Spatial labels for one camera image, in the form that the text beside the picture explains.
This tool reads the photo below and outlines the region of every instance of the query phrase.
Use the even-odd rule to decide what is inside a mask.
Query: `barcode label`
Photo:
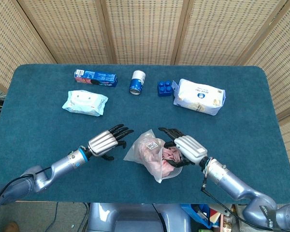
[[[155,142],[151,142],[149,144],[146,145],[150,150],[158,147],[158,145]]]
[[[76,75],[83,75],[83,74],[84,74],[84,70],[80,70],[80,69],[76,70]]]

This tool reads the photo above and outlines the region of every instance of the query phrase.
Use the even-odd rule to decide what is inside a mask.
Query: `robotic hand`
[[[123,126],[123,124],[119,124],[100,133],[89,140],[87,148],[80,146],[76,151],[53,163],[49,168],[31,167],[5,187],[0,186],[0,205],[21,199],[32,191],[40,192],[46,190],[63,175],[87,163],[91,157],[113,160],[114,157],[109,157],[106,153],[116,146],[125,148],[126,142],[120,141],[120,139],[133,132],[133,130]],[[50,178],[45,173],[47,169],[52,171]]]
[[[221,204],[205,189],[206,180],[209,178],[234,200],[250,200],[243,211],[244,222],[248,225],[261,230],[290,231],[290,204],[278,209],[277,204],[271,197],[248,186],[230,172],[226,165],[222,165],[212,157],[207,157],[207,150],[194,138],[184,135],[177,129],[159,128],[159,130],[165,132],[172,139],[171,142],[165,143],[164,147],[176,146],[183,155],[180,162],[169,162],[171,165],[180,167],[192,163],[201,167],[201,171],[205,175],[201,188],[202,192]]]

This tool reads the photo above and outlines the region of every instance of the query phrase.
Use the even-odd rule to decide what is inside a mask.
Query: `blue table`
[[[75,69],[116,73],[118,85],[95,86],[75,82]],[[129,93],[134,70],[146,73],[141,95]],[[173,105],[173,97],[158,97],[157,82],[185,78],[226,90],[226,101],[216,116]],[[61,107],[69,90],[100,93],[109,98],[100,117],[73,114]],[[127,148],[109,152],[114,161],[92,158],[49,190],[28,200],[211,203],[200,192],[203,174],[186,166],[180,175],[158,184],[144,166],[123,161],[138,136],[158,127],[178,128],[193,136],[239,178],[273,197],[290,202],[290,165],[274,112],[265,73],[258,67],[54,65],[18,67],[0,116],[0,182],[21,175],[34,165],[50,166],[79,145],[112,126],[124,123],[134,129]],[[223,203],[233,200],[213,183],[208,190]]]

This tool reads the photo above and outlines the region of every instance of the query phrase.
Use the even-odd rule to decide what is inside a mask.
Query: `clear plastic bag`
[[[165,142],[157,139],[152,130],[140,135],[127,152],[124,160],[144,165],[158,183],[163,179],[180,174],[182,167],[176,168],[167,160],[180,161],[181,153],[176,147],[166,149]]]

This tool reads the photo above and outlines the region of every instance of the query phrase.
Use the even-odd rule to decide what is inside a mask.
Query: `white package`
[[[176,168],[167,162],[170,159],[165,157],[165,152],[169,150],[163,147],[164,144],[162,139],[157,139],[153,131],[149,130],[134,141],[124,160],[144,165],[155,180],[161,183],[163,179],[175,177],[182,171],[182,167]],[[181,153],[176,147],[170,150],[175,151],[180,159]]]
[[[216,115],[226,99],[225,90],[180,79],[172,83],[174,105],[209,115]]]
[[[68,99],[62,108],[72,113],[100,116],[103,115],[107,100],[108,98],[102,94],[85,90],[69,91]]]

